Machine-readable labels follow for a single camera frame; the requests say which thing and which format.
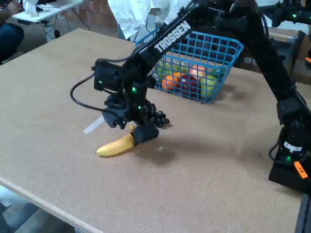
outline jeans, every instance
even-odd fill
[[[0,26],[0,63],[11,57],[24,39],[24,31],[21,27],[5,23]]]

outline person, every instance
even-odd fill
[[[0,11],[0,64],[16,53],[18,45],[24,39],[24,31],[21,27],[6,23],[8,18],[21,10],[19,3],[10,2],[6,9]]]

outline apple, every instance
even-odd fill
[[[206,78],[207,76],[207,68],[204,66],[194,65],[190,69],[190,75],[195,77],[197,80],[201,80],[202,78]]]
[[[201,98],[210,97],[213,94],[213,90],[217,87],[217,77],[208,75],[206,78],[201,78],[200,88],[201,88]]]
[[[199,90],[199,83],[195,77],[192,75],[184,74],[180,82],[182,83],[181,94],[185,97],[189,97],[189,91],[191,97],[197,97],[197,92]]]

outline brick wall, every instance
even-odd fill
[[[85,0],[82,5],[74,10],[93,31],[117,30],[117,22],[107,0]],[[79,21],[77,15],[71,10],[67,12],[67,16],[70,22]]]

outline orange label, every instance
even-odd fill
[[[306,174],[305,170],[303,169],[302,165],[297,161],[294,162],[295,168],[297,169],[298,173],[300,174],[301,178],[307,178],[308,175]]]

